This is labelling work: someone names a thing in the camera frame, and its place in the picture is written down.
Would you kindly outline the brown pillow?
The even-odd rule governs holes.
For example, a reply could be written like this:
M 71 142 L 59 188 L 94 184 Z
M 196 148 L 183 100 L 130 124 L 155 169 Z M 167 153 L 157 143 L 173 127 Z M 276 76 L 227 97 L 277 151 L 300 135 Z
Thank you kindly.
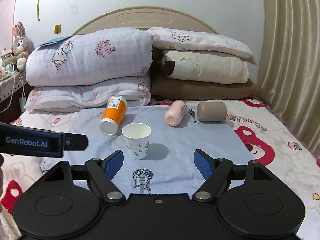
M 220 83 L 170 79 L 157 76 L 151 83 L 151 95 L 171 100 L 224 99 L 239 100 L 259 94 L 252 81 L 224 85 Z

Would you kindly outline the white floral paper cup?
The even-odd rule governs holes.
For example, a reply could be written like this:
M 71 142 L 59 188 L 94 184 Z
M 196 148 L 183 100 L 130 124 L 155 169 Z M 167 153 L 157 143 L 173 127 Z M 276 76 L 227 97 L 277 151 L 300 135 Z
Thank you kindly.
M 131 123 L 121 130 L 125 151 L 132 159 L 144 159 L 148 154 L 151 128 L 144 123 Z

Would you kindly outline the cream folded blanket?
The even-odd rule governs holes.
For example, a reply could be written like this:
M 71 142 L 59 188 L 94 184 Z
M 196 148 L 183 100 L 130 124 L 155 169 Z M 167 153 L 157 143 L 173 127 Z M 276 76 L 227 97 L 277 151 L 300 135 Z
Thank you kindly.
M 246 83 L 249 80 L 247 63 L 224 53 L 168 50 L 160 64 L 164 75 L 176 80 L 224 85 Z

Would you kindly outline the orange and white cup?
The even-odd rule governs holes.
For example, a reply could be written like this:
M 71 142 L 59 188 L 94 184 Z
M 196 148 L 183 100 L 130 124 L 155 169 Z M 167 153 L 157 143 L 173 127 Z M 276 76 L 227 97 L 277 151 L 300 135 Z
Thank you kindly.
M 124 97 L 118 95 L 110 97 L 99 125 L 101 131 L 107 135 L 116 134 L 127 108 L 127 101 Z

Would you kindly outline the taupe plastic cup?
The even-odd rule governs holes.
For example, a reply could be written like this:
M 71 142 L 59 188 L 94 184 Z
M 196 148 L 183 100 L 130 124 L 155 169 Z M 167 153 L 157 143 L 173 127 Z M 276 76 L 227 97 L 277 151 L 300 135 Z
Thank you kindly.
M 201 122 L 223 122 L 227 107 L 223 102 L 201 102 L 197 106 L 197 117 Z

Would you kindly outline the yellow wall sticker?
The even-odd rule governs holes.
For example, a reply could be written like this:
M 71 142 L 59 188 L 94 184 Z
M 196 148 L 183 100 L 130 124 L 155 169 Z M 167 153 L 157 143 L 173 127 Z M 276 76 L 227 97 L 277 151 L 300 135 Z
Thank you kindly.
M 60 33 L 61 33 L 61 25 L 60 24 L 54 25 L 54 34 L 57 35 Z

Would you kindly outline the grey patterned cloth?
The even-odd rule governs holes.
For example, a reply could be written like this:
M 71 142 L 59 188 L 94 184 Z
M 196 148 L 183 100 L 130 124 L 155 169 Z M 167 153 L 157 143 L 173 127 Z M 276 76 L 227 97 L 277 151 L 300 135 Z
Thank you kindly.
M 194 165 L 194 152 L 201 149 L 212 158 L 226 158 L 234 164 L 246 165 L 252 155 L 226 122 L 204 124 L 194 122 L 186 114 L 182 123 L 170 127 L 164 121 L 167 106 L 131 107 L 122 126 L 144 123 L 150 126 L 148 155 L 142 160 L 132 159 L 121 131 L 106 135 L 99 128 L 102 109 L 85 109 L 76 114 L 70 133 L 88 137 L 85 151 L 66 151 L 63 160 L 82 165 L 92 158 L 104 159 L 116 150 L 124 153 L 124 164 L 113 183 L 128 196 L 131 193 L 192 195 L 204 178 Z

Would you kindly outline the pink checked folded quilt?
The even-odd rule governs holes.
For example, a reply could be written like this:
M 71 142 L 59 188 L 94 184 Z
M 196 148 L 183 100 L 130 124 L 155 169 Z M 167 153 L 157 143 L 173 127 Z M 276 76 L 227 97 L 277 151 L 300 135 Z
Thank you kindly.
M 151 100 L 149 69 L 154 38 L 135 28 L 112 28 L 36 48 L 26 63 L 33 87 L 25 109 L 75 112 L 119 95 L 129 106 Z

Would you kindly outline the pink floral pillow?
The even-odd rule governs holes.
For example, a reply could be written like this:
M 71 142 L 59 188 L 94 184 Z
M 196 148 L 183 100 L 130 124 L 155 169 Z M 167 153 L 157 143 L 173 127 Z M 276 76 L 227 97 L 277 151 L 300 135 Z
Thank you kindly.
M 215 33 L 153 27 L 147 30 L 154 38 L 153 46 L 163 50 L 214 51 L 236 56 L 256 64 L 251 49 L 244 43 Z

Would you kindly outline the blue booklet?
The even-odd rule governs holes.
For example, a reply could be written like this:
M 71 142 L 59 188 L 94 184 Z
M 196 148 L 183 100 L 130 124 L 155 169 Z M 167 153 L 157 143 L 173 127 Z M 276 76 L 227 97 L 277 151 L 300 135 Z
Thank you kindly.
M 51 40 L 46 41 L 46 42 L 44 42 L 43 44 L 39 45 L 39 48 L 40 48 L 40 47 L 44 47 L 44 46 L 51 46 L 51 45 L 53 45 L 53 44 L 57 44 L 57 43 L 59 43 L 59 42 L 62 42 L 62 41 L 64 41 L 64 40 L 69 39 L 70 37 L 72 37 L 72 35 L 64 36 L 64 37 L 57 37 L 57 38 L 51 39 Z

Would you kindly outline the beige wooden headboard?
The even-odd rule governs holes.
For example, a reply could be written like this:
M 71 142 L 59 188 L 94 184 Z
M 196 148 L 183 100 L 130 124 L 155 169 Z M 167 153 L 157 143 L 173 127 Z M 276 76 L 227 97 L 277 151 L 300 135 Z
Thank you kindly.
M 154 6 L 138 6 L 106 12 L 77 29 L 74 34 L 88 34 L 108 28 L 131 27 L 148 30 L 152 27 L 217 33 L 213 27 L 185 12 Z

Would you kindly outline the patterned bedside table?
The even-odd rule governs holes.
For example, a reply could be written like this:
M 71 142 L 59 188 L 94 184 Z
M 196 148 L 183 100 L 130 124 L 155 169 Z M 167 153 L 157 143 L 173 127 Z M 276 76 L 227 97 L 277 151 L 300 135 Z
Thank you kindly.
M 19 90 L 24 89 L 26 91 L 27 84 L 25 71 L 15 73 L 15 75 L 8 75 L 6 79 L 1 80 L 0 101 L 3 102 L 7 98 L 10 98 L 12 94 Z

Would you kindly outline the beige curtain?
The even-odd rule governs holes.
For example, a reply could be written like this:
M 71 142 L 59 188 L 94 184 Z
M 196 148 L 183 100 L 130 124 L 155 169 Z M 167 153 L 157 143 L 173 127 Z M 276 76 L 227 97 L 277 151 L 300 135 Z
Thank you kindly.
M 260 97 L 319 157 L 319 0 L 264 0 Z

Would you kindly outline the grey rabbit plush toy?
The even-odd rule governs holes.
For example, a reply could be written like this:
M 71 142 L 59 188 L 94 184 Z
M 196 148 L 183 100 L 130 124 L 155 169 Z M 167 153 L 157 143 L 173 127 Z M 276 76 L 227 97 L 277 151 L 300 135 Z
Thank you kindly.
M 31 39 L 26 36 L 25 28 L 21 22 L 13 25 L 11 32 L 15 37 L 12 53 L 16 57 L 17 69 L 21 72 L 25 70 L 27 59 L 35 47 Z

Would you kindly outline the pink plastic cup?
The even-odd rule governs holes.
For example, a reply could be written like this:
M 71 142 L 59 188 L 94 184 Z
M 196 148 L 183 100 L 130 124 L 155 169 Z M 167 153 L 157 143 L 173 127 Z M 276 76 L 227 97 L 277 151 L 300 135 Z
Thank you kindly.
M 183 120 L 185 114 L 187 111 L 187 105 L 184 101 L 182 100 L 176 100 L 172 103 L 170 108 L 167 110 L 165 113 L 165 122 L 169 126 L 177 126 L 181 123 Z

